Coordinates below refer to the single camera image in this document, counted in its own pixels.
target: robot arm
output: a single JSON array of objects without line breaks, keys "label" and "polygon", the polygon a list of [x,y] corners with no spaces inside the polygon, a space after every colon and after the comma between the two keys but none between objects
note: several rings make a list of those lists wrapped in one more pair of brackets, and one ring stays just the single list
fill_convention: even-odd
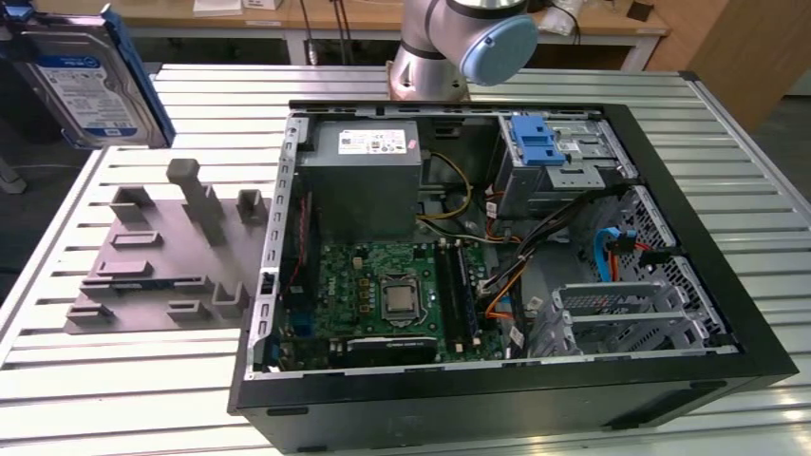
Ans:
[{"label": "robot arm", "polygon": [[528,0],[408,0],[389,87],[397,100],[465,98],[467,80],[503,83],[523,68],[539,32]]}]

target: sticker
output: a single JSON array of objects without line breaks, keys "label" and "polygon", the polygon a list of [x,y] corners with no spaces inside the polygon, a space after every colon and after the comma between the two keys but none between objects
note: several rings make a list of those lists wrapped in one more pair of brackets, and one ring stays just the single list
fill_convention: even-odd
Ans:
[{"label": "sticker", "polygon": [[484,209],[487,212],[487,217],[489,217],[491,219],[495,219],[495,216],[497,215],[497,204],[495,204],[492,201],[487,201],[487,204],[484,205]]},{"label": "sticker", "polygon": [[509,330],[509,338],[516,343],[519,348],[523,349],[523,334],[520,333],[519,328],[516,328],[515,326]]},{"label": "sticker", "polygon": [[544,305],[544,300],[536,296],[532,296],[532,299],[529,299],[529,302],[527,302],[527,304],[525,304],[525,306],[523,306],[523,308],[527,311],[535,312],[541,308],[543,305]]},{"label": "sticker", "polygon": [[577,141],[560,141],[557,142],[557,150],[579,152],[580,146],[577,145]]},{"label": "sticker", "polygon": [[281,23],[279,21],[244,21],[244,24],[247,26],[281,27]]},{"label": "sticker", "polygon": [[107,71],[95,57],[43,55],[37,68],[71,117],[91,135],[133,136],[139,132],[120,96],[104,86]]},{"label": "sticker", "polygon": [[405,130],[344,130],[339,136],[339,154],[405,154]]}]

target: blue drive bay latch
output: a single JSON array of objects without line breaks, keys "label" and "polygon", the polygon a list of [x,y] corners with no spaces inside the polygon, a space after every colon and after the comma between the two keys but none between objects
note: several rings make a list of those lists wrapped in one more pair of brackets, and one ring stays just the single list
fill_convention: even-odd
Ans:
[{"label": "blue drive bay latch", "polygon": [[567,157],[557,151],[555,132],[541,116],[515,116],[512,118],[512,136],[527,166],[560,166]]}]

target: blue hard drive label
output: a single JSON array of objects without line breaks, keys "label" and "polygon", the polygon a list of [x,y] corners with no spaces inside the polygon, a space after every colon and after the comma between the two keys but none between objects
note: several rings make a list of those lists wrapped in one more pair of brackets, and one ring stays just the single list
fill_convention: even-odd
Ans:
[{"label": "blue hard drive label", "polygon": [[120,95],[107,86],[107,71],[88,55],[41,55],[37,70],[64,108],[93,136],[127,137],[139,132]]}]

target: power supply label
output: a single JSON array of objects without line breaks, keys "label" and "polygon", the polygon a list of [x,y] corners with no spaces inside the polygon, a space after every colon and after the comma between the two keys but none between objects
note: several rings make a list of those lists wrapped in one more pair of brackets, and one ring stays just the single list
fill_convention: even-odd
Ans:
[{"label": "power supply label", "polygon": [[405,154],[405,130],[344,130],[339,154]]},{"label": "power supply label", "polygon": [[39,72],[81,128],[93,136],[133,136],[139,129],[120,96],[105,86],[107,71],[92,56],[43,55]]}]

